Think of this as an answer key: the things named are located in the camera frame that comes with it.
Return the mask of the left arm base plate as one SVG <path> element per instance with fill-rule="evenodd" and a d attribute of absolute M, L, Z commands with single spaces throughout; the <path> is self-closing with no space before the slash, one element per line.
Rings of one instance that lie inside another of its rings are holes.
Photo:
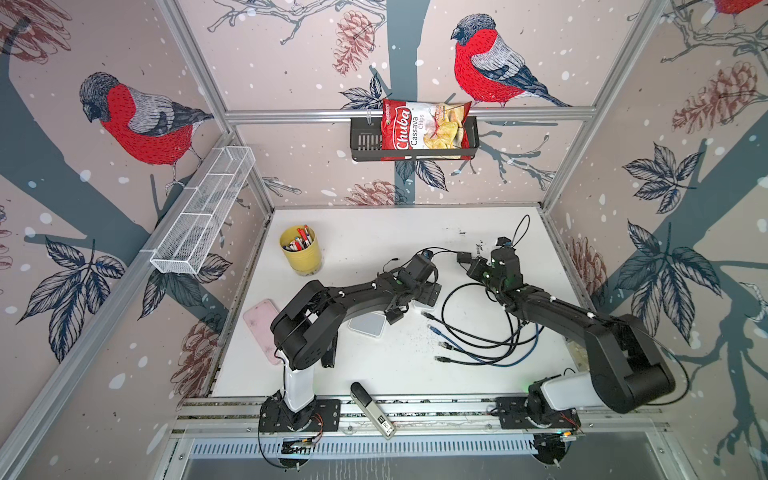
<path fill-rule="evenodd" d="M 259 433 L 336 432 L 341 402 L 314 398 L 298 412 L 292 411 L 280 391 L 268 397 L 260 407 Z"/>

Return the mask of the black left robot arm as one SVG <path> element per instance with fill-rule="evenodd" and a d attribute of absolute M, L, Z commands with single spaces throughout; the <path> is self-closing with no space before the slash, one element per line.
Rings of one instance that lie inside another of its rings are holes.
<path fill-rule="evenodd" d="M 356 285 L 331 287 L 312 280 L 302 287 L 270 325 L 276 356 L 284 362 L 283 410 L 312 412 L 314 365 L 333 345 L 344 322 L 381 313 L 394 324 L 414 303 L 435 305 L 441 286 L 433 257 L 432 250 L 423 249 L 403 265 Z"/>

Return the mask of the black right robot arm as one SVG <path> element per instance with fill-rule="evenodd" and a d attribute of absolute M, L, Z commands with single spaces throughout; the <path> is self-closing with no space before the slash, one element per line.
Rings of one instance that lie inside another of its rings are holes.
<path fill-rule="evenodd" d="M 468 277 L 487 287 L 517 319 L 550 329 L 586 350 L 586 374 L 574 375 L 562 388 L 563 378 L 539 387 L 551 409 L 604 405 L 626 414 L 674 391 L 674 375 L 642 321 L 630 314 L 593 313 L 526 283 L 513 247 L 497 247 L 490 259 L 472 258 Z"/>

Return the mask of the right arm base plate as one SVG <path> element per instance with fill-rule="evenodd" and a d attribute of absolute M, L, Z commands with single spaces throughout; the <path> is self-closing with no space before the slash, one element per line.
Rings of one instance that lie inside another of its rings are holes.
<path fill-rule="evenodd" d="M 553 410 L 544 400 L 523 396 L 497 397 L 489 414 L 502 430 L 557 429 L 577 430 L 581 421 L 574 409 Z"/>

